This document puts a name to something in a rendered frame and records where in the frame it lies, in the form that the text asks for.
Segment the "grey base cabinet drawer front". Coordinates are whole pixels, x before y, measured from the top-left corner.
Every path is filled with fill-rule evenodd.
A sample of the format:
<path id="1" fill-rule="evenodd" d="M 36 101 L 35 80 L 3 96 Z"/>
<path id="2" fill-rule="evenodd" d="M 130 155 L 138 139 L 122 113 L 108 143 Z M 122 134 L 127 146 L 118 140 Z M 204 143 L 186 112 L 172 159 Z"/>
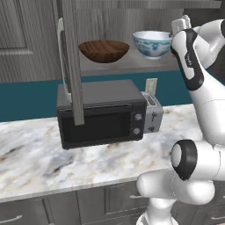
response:
<path id="1" fill-rule="evenodd" d="M 72 192 L 0 203 L 0 221 L 17 215 L 23 217 L 0 225 L 80 225 L 76 195 Z"/>
<path id="2" fill-rule="evenodd" d="M 225 220 L 211 220 L 225 216 L 225 186 L 217 186 L 213 200 L 203 206 L 176 202 L 171 214 L 179 225 L 225 225 Z"/>

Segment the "grey open wall cabinet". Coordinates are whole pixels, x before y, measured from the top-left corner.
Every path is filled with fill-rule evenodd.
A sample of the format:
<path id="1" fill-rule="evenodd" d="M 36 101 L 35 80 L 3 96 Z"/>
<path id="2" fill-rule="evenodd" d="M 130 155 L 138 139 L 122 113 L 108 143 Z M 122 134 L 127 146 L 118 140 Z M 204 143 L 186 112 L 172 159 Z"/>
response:
<path id="1" fill-rule="evenodd" d="M 137 50 L 133 33 L 171 30 L 171 21 L 188 14 L 192 25 L 219 17 L 223 0 L 76 0 L 78 41 L 119 40 L 130 49 L 113 63 L 95 63 L 80 56 L 83 76 L 177 70 L 170 53 L 148 60 Z"/>

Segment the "grey base cabinet door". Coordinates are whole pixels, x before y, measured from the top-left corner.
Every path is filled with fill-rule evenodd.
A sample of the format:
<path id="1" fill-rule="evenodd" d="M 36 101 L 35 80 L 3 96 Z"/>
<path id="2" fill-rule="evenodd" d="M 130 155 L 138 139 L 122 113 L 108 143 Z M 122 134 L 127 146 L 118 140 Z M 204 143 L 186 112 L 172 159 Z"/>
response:
<path id="1" fill-rule="evenodd" d="M 148 199 L 129 198 L 130 195 L 140 195 L 135 181 L 83 189 L 76 193 L 82 225 L 112 225 L 114 221 L 130 221 L 134 225 L 149 203 Z"/>

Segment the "silver toaster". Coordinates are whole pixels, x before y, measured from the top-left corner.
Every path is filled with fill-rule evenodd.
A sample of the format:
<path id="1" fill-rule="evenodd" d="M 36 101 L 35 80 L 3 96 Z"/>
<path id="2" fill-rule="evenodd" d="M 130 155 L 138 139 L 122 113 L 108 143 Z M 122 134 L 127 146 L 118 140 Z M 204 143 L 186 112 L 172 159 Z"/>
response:
<path id="1" fill-rule="evenodd" d="M 156 133 L 159 131 L 163 118 L 163 108 L 154 95 L 142 92 L 147 101 L 144 133 Z"/>

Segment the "white wall outlet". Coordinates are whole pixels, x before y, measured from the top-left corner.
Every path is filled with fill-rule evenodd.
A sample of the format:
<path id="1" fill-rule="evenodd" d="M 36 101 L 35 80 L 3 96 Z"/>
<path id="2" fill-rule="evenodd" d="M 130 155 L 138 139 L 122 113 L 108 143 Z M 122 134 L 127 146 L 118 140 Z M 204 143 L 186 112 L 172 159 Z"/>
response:
<path id="1" fill-rule="evenodd" d="M 151 95 L 155 95 L 156 94 L 156 85 L 157 85 L 156 78 L 148 78 L 146 80 L 145 91 Z"/>

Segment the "grey wood cabinet door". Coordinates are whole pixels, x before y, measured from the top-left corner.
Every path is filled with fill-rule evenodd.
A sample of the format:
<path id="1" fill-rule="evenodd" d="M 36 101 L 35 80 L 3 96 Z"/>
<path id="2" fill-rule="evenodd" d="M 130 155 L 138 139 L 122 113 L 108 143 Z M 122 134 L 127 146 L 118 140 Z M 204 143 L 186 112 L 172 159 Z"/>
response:
<path id="1" fill-rule="evenodd" d="M 80 126 L 84 124 L 84 116 L 75 0 L 62 0 L 62 18 L 68 56 L 73 117 L 75 125 Z"/>
<path id="2" fill-rule="evenodd" d="M 0 83 L 61 77 L 56 0 L 0 0 Z"/>

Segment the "brown wooden bowl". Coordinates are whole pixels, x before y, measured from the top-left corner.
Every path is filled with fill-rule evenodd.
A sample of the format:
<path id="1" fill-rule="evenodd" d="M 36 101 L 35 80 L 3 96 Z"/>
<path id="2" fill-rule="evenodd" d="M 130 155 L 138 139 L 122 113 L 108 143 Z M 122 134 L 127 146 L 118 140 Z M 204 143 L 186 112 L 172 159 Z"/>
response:
<path id="1" fill-rule="evenodd" d="M 117 40 L 91 40 L 81 43 L 78 48 L 92 62 L 112 63 L 121 59 L 130 46 Z"/>

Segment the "white bowl with blue pattern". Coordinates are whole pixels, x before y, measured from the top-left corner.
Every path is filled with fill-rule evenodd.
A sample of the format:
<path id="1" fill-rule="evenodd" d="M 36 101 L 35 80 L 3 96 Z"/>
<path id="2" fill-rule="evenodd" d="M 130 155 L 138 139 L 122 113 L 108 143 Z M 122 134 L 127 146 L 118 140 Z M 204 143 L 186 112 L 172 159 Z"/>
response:
<path id="1" fill-rule="evenodd" d="M 133 38 L 136 48 L 146 59 L 158 60 L 171 49 L 172 37 L 167 32 L 139 31 Z"/>

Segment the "black toaster oven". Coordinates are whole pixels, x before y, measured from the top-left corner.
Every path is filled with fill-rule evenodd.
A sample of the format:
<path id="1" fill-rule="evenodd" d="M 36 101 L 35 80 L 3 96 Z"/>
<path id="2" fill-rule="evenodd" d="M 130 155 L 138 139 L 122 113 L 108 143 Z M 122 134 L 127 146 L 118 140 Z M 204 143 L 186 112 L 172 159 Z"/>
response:
<path id="1" fill-rule="evenodd" d="M 88 109 L 100 110 L 126 107 L 131 111 L 131 139 L 139 141 L 143 137 L 147 101 L 131 80 L 102 81 L 83 83 L 83 113 Z M 56 115 L 59 110 L 71 110 L 64 87 L 60 84 L 57 93 Z M 136 120 L 135 115 L 140 113 L 142 120 Z M 139 134 L 134 134 L 134 129 L 140 128 Z"/>

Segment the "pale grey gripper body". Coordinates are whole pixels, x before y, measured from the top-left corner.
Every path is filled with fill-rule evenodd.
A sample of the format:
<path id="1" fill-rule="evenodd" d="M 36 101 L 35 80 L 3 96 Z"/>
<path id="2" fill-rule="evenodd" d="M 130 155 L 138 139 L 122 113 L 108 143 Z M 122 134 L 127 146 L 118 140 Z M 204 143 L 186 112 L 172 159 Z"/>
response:
<path id="1" fill-rule="evenodd" d="M 171 22 L 171 29 L 173 34 L 176 34 L 185 29 L 189 29 L 191 27 L 191 20 L 187 15 L 184 15 L 181 18 L 175 19 Z"/>

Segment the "black toaster oven door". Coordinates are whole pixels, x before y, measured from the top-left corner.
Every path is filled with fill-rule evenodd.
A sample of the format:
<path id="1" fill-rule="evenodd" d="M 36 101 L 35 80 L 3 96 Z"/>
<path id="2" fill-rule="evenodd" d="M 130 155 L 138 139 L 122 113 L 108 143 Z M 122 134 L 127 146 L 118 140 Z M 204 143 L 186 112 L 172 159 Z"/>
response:
<path id="1" fill-rule="evenodd" d="M 73 149 L 99 144 L 125 142 L 131 139 L 131 111 L 118 109 L 85 111 L 84 124 L 76 126 L 71 110 L 58 111 L 62 147 Z"/>

